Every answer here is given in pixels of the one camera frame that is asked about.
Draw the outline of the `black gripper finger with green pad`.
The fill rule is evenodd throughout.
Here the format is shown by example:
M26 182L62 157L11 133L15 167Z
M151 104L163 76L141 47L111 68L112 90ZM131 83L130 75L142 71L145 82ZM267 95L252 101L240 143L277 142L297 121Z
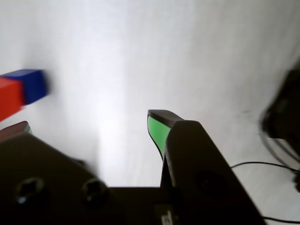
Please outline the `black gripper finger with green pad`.
M169 172L185 225L262 225L264 220L203 126L148 111L148 132Z

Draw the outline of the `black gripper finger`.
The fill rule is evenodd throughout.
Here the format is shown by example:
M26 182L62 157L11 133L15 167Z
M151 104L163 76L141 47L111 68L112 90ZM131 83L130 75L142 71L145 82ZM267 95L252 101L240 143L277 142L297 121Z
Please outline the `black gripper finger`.
M82 165L30 133L0 142L3 225L121 225L107 188Z

